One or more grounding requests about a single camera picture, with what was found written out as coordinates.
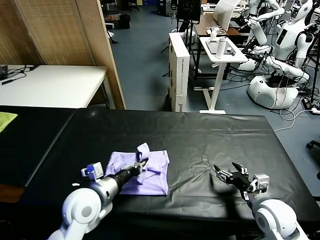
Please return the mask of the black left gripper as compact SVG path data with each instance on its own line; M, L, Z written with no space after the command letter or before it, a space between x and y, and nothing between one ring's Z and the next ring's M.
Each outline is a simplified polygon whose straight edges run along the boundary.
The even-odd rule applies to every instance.
M119 185L125 185L131 178L137 177L140 173L146 171L149 158L144 158L135 163L135 166L122 169L117 173Z

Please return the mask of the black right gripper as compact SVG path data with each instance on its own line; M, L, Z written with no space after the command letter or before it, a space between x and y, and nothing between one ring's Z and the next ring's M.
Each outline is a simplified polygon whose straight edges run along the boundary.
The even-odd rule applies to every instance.
M230 176L224 170L221 170L217 165L213 165L216 172L216 177L221 181L226 181L227 184L234 185L240 191L247 191L250 188L248 169L242 165L232 162L232 165L237 171L231 172Z

